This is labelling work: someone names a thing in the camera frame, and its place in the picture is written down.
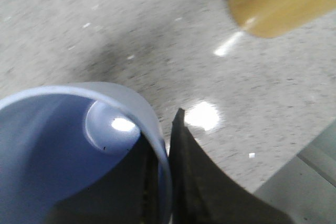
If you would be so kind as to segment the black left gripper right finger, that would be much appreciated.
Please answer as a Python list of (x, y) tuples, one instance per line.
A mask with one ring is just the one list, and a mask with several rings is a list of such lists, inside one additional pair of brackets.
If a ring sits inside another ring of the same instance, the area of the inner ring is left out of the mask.
[(178, 109), (170, 139), (173, 223), (293, 222), (226, 175), (196, 142), (184, 116)]

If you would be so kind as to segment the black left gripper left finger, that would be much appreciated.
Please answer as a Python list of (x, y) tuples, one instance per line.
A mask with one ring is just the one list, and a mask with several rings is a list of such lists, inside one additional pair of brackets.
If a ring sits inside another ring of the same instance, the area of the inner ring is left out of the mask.
[(111, 171), (60, 201), (47, 223), (159, 223), (158, 160), (144, 136)]

